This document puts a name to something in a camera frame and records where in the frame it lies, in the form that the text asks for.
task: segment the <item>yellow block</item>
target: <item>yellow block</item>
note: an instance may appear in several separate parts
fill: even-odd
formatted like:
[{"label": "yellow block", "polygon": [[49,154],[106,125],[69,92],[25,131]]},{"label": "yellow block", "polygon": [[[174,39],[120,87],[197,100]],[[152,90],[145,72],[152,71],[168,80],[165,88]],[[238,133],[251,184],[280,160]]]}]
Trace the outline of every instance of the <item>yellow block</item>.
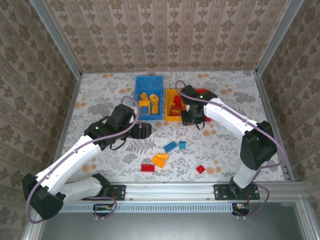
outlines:
[{"label": "yellow block", "polygon": [[157,158],[167,161],[169,159],[169,154],[157,153],[155,155]]},{"label": "yellow block", "polygon": [[148,99],[148,95],[147,95],[145,92],[141,93],[140,97],[141,97],[141,100],[142,100],[142,101],[149,100],[149,99]]},{"label": "yellow block", "polygon": [[153,105],[152,106],[152,114],[158,114],[159,106]]},{"label": "yellow block", "polygon": [[155,94],[151,94],[150,101],[153,105],[158,105],[159,104],[159,97]]},{"label": "yellow block", "polygon": [[140,107],[140,114],[141,114],[141,107],[148,107],[148,113],[144,113],[142,115],[149,115],[150,114],[150,101],[149,100],[141,100],[139,101],[139,107]]},{"label": "yellow block", "polygon": [[160,159],[160,158],[158,158],[158,157],[155,156],[155,157],[152,159],[152,163],[153,163],[154,165],[158,166],[159,168],[163,168],[166,162],[163,161],[162,159]]}]

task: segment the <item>blue bin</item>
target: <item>blue bin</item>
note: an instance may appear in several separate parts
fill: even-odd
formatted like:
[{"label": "blue bin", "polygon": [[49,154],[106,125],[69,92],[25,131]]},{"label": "blue bin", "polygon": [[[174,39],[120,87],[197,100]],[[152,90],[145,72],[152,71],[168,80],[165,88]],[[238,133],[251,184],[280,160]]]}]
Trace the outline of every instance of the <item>blue bin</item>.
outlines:
[{"label": "blue bin", "polygon": [[164,77],[163,76],[137,76],[135,80],[134,99],[141,100],[140,95],[146,93],[148,98],[151,94],[159,97],[158,114],[140,115],[139,120],[162,120],[163,95],[164,95]]}]

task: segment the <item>toy block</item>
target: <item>toy block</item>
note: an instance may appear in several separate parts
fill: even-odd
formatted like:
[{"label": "toy block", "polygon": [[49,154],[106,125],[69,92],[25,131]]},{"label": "toy block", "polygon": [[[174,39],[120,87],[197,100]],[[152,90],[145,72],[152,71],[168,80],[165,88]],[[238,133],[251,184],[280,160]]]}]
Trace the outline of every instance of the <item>toy block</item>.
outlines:
[{"label": "toy block", "polygon": [[180,117],[181,116],[181,106],[171,106],[170,112],[169,112],[169,116],[177,116]]},{"label": "toy block", "polygon": [[149,100],[149,99],[148,99],[148,95],[147,95],[145,92],[143,92],[143,93],[140,95],[140,97],[141,97],[141,100],[142,100],[142,101],[147,101],[147,100]]},{"label": "toy block", "polygon": [[159,97],[155,94],[151,94],[150,101],[153,105],[158,105],[159,104]]},{"label": "toy block", "polygon": [[152,106],[152,114],[159,114],[159,106],[158,105]]},{"label": "toy block", "polygon": [[157,153],[155,155],[157,158],[167,161],[169,159],[169,154]]},{"label": "toy block", "polygon": [[176,147],[178,147],[178,145],[174,141],[172,141],[168,145],[164,146],[164,150],[166,153],[169,153]]},{"label": "toy block", "polygon": [[179,141],[179,149],[186,149],[186,142],[185,141]]},{"label": "toy block", "polygon": [[158,157],[155,156],[155,157],[152,159],[152,163],[153,163],[154,165],[158,166],[159,168],[163,168],[166,162],[165,162],[164,160],[162,160],[162,159],[160,159],[160,158],[158,158]]},{"label": "toy block", "polygon": [[154,171],[155,171],[155,165],[152,165],[152,164],[142,164],[141,165],[141,172],[152,173]]},{"label": "toy block", "polygon": [[196,168],[196,171],[197,171],[199,174],[202,174],[205,170],[206,170],[206,169],[205,169],[202,165],[200,165],[200,166],[198,166],[198,167]]},{"label": "toy block", "polygon": [[150,114],[150,101],[149,100],[141,100],[141,101],[139,101],[139,107],[140,107],[140,114],[142,114],[142,115]]},{"label": "toy block", "polygon": [[182,98],[180,96],[174,96],[173,103],[176,106],[180,107],[182,104]]}]

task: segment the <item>plastic bin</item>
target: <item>plastic bin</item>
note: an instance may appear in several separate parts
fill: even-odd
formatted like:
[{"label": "plastic bin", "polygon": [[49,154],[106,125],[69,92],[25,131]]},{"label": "plastic bin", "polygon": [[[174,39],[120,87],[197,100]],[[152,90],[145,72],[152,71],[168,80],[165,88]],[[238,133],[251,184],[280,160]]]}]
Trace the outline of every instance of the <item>plastic bin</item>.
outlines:
[{"label": "plastic bin", "polygon": [[[204,92],[206,91],[209,91],[208,89],[203,89],[203,88],[199,88],[199,89],[196,89],[196,91],[199,93],[199,94],[203,94]],[[178,96],[178,92],[176,89],[167,89],[166,90],[166,93],[165,93],[165,120],[167,122],[181,122],[182,121],[182,117],[181,116],[169,116],[169,112],[170,112],[170,109],[171,109],[171,106],[172,105],[175,105],[174,104],[174,98],[175,96]],[[205,121],[206,122],[210,122],[211,119],[206,117],[205,118]]]},{"label": "plastic bin", "polygon": [[163,76],[137,76],[135,80],[134,99],[141,100],[140,95],[146,93],[150,99],[151,94],[159,97],[158,114],[140,115],[139,120],[162,120],[163,113],[163,95],[164,95],[164,77]]}]

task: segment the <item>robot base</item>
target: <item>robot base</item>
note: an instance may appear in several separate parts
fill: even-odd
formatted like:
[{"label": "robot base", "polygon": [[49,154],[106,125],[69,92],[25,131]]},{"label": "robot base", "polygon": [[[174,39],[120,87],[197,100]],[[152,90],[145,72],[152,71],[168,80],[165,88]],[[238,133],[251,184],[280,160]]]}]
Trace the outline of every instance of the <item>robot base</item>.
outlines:
[{"label": "robot base", "polygon": [[213,185],[214,189],[214,197],[217,201],[224,200],[248,200],[248,196],[250,200],[259,200],[260,194],[258,187],[254,184],[248,185],[246,188],[240,189],[240,194],[234,194],[231,190],[230,184],[215,184]]}]

